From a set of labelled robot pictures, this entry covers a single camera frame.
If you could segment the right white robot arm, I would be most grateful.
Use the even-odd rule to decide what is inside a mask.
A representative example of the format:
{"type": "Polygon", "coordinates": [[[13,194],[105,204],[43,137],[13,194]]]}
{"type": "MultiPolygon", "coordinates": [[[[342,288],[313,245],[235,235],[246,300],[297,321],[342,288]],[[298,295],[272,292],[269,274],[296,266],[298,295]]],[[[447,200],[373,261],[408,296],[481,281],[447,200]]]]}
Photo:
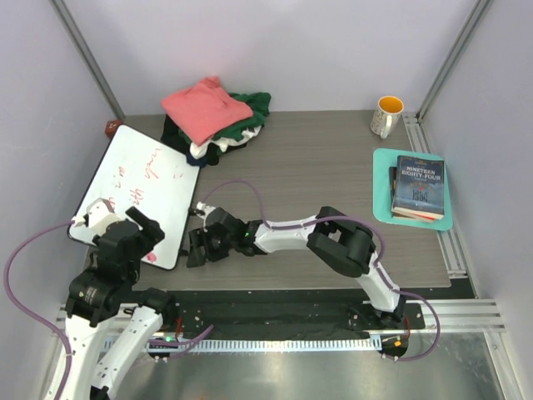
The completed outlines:
{"type": "Polygon", "coordinates": [[[381,266],[372,230],[333,207],[322,207],[316,215],[285,222],[245,222],[204,202],[190,209],[189,214],[199,217],[203,225],[188,233],[188,268],[218,262],[231,251],[255,257],[309,250],[334,272],[356,279],[381,326],[397,328],[406,319],[406,299],[381,266]]]}

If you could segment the white dry-erase board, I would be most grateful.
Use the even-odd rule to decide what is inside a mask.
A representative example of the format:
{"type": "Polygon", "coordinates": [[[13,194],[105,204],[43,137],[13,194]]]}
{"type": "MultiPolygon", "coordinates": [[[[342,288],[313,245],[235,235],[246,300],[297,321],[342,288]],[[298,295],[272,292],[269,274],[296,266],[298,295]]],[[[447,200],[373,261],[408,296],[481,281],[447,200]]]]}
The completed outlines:
{"type": "Polygon", "coordinates": [[[121,125],[112,137],[96,172],[76,211],[99,198],[107,199],[115,213],[125,215],[136,207],[159,223],[165,239],[151,251],[155,263],[143,261],[163,270],[172,270],[178,261],[188,209],[197,185],[200,169],[187,163],[185,155],[127,125],[121,125]]]}

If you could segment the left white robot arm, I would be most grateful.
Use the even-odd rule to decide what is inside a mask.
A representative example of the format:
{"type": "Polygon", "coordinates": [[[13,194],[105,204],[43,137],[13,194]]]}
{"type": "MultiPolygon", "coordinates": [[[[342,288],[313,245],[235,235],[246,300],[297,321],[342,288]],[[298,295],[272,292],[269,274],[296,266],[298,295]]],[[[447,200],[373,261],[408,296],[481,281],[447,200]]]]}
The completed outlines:
{"type": "Polygon", "coordinates": [[[177,301],[169,292],[142,291],[129,324],[105,356],[100,354],[121,305],[140,277],[141,260],[165,233],[135,207],[125,217],[99,198],[75,217],[77,227],[94,232],[96,264],[74,278],[68,289],[65,339],[47,399],[113,399],[139,352],[158,331],[177,322],[177,301]]]}

